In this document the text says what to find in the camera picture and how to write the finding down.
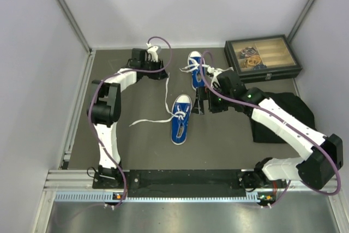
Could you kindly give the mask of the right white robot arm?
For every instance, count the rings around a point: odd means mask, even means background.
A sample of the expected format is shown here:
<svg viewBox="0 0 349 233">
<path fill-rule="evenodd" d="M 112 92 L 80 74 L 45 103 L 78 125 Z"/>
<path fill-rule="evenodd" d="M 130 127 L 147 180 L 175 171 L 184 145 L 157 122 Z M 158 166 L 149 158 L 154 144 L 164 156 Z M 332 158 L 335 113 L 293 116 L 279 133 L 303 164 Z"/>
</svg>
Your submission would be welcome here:
<svg viewBox="0 0 349 233">
<path fill-rule="evenodd" d="M 212 113 L 234 108 L 280 137 L 297 153 L 297 158 L 265 158 L 254 168 L 255 182 L 261 187 L 276 180 L 299 181 L 322 192 L 336 178 L 341 187 L 342 139 L 326 136 L 297 120 L 259 88 L 246 88 L 232 69 L 198 68 L 202 84 L 197 88 L 196 105 L 207 100 Z"/>
</svg>

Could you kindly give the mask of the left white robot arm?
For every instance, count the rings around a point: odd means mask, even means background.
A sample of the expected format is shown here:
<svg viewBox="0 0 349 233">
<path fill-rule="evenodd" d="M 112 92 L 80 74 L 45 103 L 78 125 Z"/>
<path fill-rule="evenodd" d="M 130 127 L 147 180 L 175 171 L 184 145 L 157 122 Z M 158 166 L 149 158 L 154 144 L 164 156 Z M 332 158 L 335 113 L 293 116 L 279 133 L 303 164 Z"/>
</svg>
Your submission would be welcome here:
<svg viewBox="0 0 349 233">
<path fill-rule="evenodd" d="M 117 147 L 117 123 L 121 116 L 121 93 L 144 76 L 153 80 L 168 77 L 164 62 L 159 58 L 161 47 L 132 49 L 125 67 L 106 78 L 92 81 L 92 97 L 87 116 L 98 137 L 100 160 L 94 170 L 94 189 L 113 189 L 124 186 L 124 173 Z"/>
</svg>

